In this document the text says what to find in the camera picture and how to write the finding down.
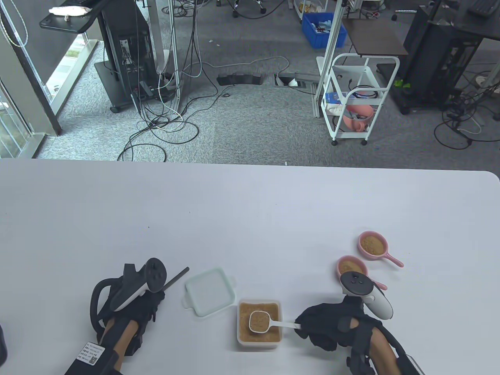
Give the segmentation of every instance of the measuring scoop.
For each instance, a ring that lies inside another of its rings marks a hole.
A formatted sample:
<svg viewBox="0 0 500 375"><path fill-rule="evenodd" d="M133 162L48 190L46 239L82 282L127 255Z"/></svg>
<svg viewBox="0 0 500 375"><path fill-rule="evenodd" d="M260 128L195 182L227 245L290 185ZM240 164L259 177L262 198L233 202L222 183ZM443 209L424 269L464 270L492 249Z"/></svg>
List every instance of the measuring scoop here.
<svg viewBox="0 0 500 375"><path fill-rule="evenodd" d="M248 328L256 334L265 334L271 327L285 327L300 330L301 325L297 323L289 323L286 321L274 321L266 311L254 311L250 314L248 320Z"/></svg>

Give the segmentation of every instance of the white rolling cart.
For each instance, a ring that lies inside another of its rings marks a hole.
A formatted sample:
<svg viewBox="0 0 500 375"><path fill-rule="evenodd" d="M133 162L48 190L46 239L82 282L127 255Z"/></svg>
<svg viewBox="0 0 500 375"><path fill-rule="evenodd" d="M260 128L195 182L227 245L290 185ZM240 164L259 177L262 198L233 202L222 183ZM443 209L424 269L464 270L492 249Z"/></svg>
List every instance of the white rolling cart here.
<svg viewBox="0 0 500 375"><path fill-rule="evenodd" d="M337 61L342 58L347 57L360 57L364 59L364 65L340 65ZM390 59L395 62L395 69L392 76L387 83L387 86L381 86L377 78L375 77L372 69L368 66L371 59ZM318 68L320 72L323 69L323 61L318 58ZM331 136L331 144L333 146L337 145L337 138L363 138L361 141L362 145L366 145L368 142L368 137L372 132L377 118L379 117L380 111L384 105L386 97L389 93L396 73L398 72L400 66L399 58L395 56L359 56L357 53L341 53L333 59L332 66L329 68L328 79L323 83L323 96L320 102L321 111L323 112L323 117L326 121L326 126ZM377 93L377 97L374 98L359 98L355 96L355 93L361 95L360 92ZM327 108L327 94L337 93L338 101L340 104L336 105L335 111L330 112ZM343 117L346 113L347 106L350 105L370 105L376 106L374 108L374 115L365 131L345 131L341 128L343 124Z"/></svg>

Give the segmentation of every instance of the blue box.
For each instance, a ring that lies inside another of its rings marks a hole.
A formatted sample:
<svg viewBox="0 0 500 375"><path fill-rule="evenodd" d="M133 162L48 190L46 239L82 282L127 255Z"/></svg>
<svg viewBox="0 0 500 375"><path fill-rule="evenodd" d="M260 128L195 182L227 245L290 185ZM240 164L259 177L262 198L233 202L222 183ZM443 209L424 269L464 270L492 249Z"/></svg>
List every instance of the blue box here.
<svg viewBox="0 0 500 375"><path fill-rule="evenodd" d="M302 32L311 44L312 48L326 48L328 44L329 32L316 32L316 26L319 22L334 20L333 13L304 13L302 17ZM346 44L347 30L343 24L340 24L336 48L342 48Z"/></svg>

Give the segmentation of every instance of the vr controller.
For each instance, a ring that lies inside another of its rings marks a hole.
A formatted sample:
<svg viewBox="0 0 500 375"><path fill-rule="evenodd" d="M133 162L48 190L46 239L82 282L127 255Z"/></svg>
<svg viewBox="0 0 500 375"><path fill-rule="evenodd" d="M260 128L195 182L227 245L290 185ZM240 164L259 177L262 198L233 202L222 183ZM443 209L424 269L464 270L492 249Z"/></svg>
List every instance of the vr controller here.
<svg viewBox="0 0 500 375"><path fill-rule="evenodd" d="M384 293L369 277L362 273L349 271L340 276L342 293L352 297L361 297L367 308L379 319L387 320L393 317L391 303Z"/></svg>
<svg viewBox="0 0 500 375"><path fill-rule="evenodd" d="M120 311L146 291L157 293L167 281L167 269L161 260L149 259L139 271L134 264L125 264L121 289L109 302L111 311Z"/></svg>

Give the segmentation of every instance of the black desk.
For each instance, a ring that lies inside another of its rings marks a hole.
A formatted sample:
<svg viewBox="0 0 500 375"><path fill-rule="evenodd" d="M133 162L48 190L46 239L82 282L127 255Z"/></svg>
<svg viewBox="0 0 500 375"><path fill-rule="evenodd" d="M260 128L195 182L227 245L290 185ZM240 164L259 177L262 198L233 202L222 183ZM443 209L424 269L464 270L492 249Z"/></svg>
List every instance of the black desk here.
<svg viewBox="0 0 500 375"><path fill-rule="evenodd" d="M482 18L467 12L474 0L462 0L453 27L459 31L479 37L500 41L500 6L489 18Z"/></svg>
<svg viewBox="0 0 500 375"><path fill-rule="evenodd" d="M408 55L408 52L384 19L344 18L342 23L358 55Z"/></svg>

